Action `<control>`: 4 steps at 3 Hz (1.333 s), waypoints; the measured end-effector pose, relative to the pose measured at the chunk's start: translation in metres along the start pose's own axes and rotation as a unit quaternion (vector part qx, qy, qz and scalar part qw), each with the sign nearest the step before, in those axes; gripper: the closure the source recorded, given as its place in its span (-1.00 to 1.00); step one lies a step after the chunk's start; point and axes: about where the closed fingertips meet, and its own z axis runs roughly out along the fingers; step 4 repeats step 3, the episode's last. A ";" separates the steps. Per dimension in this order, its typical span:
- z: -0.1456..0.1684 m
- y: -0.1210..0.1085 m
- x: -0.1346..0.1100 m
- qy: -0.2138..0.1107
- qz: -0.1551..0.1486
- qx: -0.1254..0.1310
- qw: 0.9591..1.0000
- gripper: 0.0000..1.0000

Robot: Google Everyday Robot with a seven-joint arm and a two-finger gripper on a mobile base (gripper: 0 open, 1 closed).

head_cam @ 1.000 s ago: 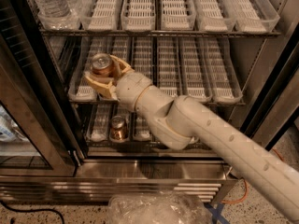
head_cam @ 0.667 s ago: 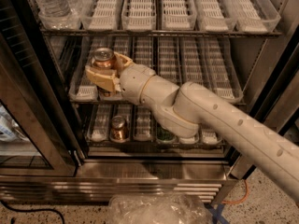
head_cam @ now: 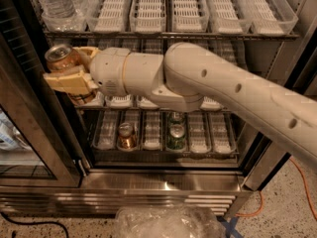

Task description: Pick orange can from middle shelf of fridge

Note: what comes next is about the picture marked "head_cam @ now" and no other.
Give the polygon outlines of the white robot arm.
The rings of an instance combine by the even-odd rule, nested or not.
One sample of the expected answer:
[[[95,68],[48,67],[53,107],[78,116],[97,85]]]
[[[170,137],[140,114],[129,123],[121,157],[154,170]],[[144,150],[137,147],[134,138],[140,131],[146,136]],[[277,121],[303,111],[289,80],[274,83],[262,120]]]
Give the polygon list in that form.
[[[195,111],[210,97],[307,166],[317,165],[317,102],[197,45],[176,43],[163,55],[114,47],[87,55],[61,44],[45,59],[50,71],[44,79],[53,90],[139,95],[180,112]]]

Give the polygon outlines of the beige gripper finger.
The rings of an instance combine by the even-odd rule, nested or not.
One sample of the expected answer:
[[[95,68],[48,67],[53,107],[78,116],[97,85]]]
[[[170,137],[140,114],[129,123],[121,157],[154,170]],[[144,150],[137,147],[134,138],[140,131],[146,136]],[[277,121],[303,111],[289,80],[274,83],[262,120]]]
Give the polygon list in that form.
[[[80,70],[73,74],[45,73],[44,80],[55,91],[85,95],[98,88],[90,73]]]
[[[82,63],[85,67],[89,67],[93,58],[100,52],[96,47],[74,47],[79,52]]]

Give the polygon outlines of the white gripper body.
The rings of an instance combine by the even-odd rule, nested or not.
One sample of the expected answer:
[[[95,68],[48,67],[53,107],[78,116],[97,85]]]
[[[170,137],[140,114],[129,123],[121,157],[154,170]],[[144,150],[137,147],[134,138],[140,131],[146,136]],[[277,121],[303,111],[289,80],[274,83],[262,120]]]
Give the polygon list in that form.
[[[123,83],[123,68],[130,52],[125,48],[107,48],[92,59],[90,74],[104,95],[127,95]]]

